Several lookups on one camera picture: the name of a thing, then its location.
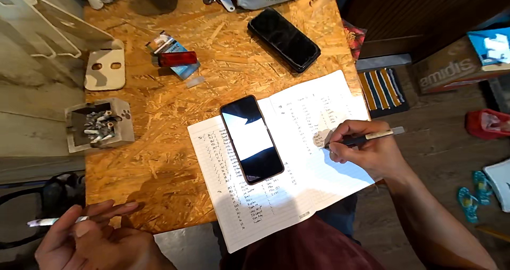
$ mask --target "wooden floor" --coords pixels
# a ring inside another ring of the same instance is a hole
[[[396,139],[411,167],[439,202],[482,242],[499,268],[510,269],[510,243],[475,231],[456,201],[459,187],[474,189],[472,171],[510,157],[510,140],[485,141],[465,131],[466,112],[486,107],[477,84],[418,96],[406,68],[396,70],[411,109],[379,119],[393,127],[404,126],[406,133]],[[495,198],[491,205],[480,206],[478,217],[481,223],[510,234],[510,214],[501,211]],[[359,192],[354,238],[387,269],[424,269],[405,237],[385,186]]]

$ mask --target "concrete wall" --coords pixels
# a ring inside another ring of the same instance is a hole
[[[81,0],[48,1],[83,17]],[[30,57],[30,45],[2,20],[0,46],[0,157],[67,156],[64,109],[84,102],[83,87],[48,59]],[[83,77],[82,61],[59,64]]]

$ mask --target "fingernail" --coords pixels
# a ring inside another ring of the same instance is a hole
[[[108,204],[108,203],[111,203],[113,199],[108,199],[108,200],[105,200],[103,202],[100,202],[99,205],[105,205],[105,204]]]
[[[77,210],[78,208],[79,208],[80,210],[82,209],[82,207],[81,207],[81,206],[79,206],[78,204],[75,204],[75,205],[71,206],[69,209],[67,209],[67,211],[66,211],[66,212],[74,211],[74,210]]]
[[[334,153],[337,152],[337,146],[335,144],[329,144],[329,149],[331,149]]]
[[[78,223],[76,225],[76,230],[74,230],[74,234],[76,237],[80,238],[83,235],[85,235],[87,232],[89,232],[89,229],[86,225],[83,225],[82,223]]]

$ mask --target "black smartphone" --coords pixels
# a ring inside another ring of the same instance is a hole
[[[254,96],[226,104],[220,113],[248,184],[284,172],[284,164]]]
[[[248,23],[248,30],[271,46],[296,72],[304,72],[320,56],[320,48],[273,8]]]

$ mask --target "slipper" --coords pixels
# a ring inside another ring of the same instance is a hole
[[[493,194],[492,187],[488,183],[487,176],[481,171],[473,172],[473,183],[475,184],[475,196],[481,205],[491,204],[489,196]]]
[[[467,187],[461,187],[457,193],[457,200],[461,204],[462,210],[464,210],[467,221],[477,223],[478,216],[476,216],[476,209],[478,208],[478,199],[469,193]]]

